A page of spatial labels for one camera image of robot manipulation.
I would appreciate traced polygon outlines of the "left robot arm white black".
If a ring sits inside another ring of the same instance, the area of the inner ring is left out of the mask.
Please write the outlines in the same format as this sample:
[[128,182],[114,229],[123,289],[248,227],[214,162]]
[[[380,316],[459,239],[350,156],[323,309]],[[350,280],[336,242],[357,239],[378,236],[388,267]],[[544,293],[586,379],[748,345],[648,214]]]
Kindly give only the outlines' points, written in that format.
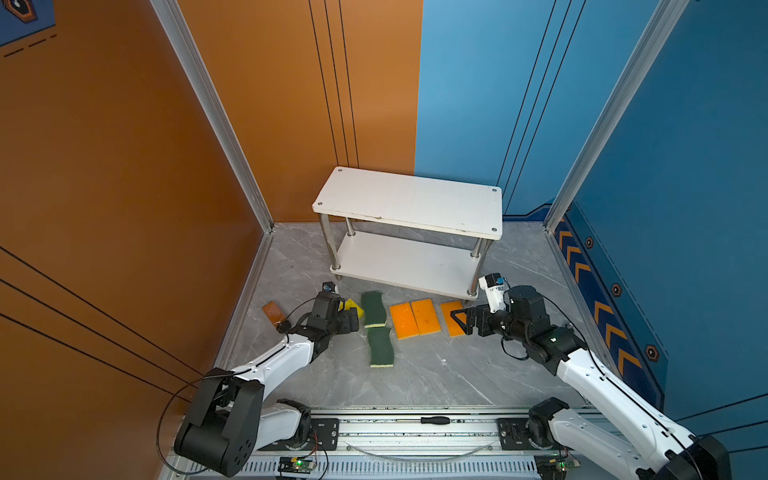
[[336,285],[325,282],[312,299],[312,309],[288,326],[284,340],[240,367],[205,374],[173,452],[204,470],[232,477],[255,450],[275,442],[292,449],[305,446],[312,437],[311,409],[288,399],[266,407],[264,400],[324,353],[333,337],[359,330],[358,312],[344,302]]

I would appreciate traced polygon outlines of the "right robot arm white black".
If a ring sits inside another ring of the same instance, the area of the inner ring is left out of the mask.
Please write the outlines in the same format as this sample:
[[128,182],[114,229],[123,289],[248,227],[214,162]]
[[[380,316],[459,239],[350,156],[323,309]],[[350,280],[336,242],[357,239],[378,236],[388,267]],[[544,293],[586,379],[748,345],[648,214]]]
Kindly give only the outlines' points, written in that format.
[[575,389],[618,430],[611,434],[551,397],[529,411],[532,444],[574,450],[618,479],[731,478],[722,443],[693,434],[634,392],[597,359],[577,327],[552,324],[548,297],[527,285],[484,290],[487,304],[453,310],[451,320],[467,335],[519,342],[526,359]]

